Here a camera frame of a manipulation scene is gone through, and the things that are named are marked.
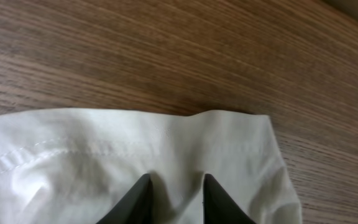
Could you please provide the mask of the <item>white polo shirt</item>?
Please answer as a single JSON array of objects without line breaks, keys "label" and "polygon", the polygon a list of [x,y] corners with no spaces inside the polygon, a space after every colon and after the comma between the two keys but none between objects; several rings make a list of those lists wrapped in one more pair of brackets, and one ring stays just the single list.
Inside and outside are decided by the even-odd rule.
[{"label": "white polo shirt", "polygon": [[257,223],[301,223],[270,118],[54,109],[0,116],[0,223],[96,223],[144,174],[156,223],[202,223],[211,174]]}]

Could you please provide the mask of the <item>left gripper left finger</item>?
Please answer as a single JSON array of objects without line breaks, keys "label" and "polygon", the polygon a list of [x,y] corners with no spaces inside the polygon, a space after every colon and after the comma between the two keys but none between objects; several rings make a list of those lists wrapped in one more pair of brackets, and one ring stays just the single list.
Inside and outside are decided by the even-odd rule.
[{"label": "left gripper left finger", "polygon": [[142,175],[122,199],[97,224],[151,224],[152,180]]}]

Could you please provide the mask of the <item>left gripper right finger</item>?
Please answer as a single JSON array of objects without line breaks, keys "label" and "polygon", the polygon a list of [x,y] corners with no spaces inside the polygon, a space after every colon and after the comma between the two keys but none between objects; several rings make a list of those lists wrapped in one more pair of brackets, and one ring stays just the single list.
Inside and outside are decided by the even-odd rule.
[{"label": "left gripper right finger", "polygon": [[204,224],[256,224],[211,174],[203,180],[203,216]]}]

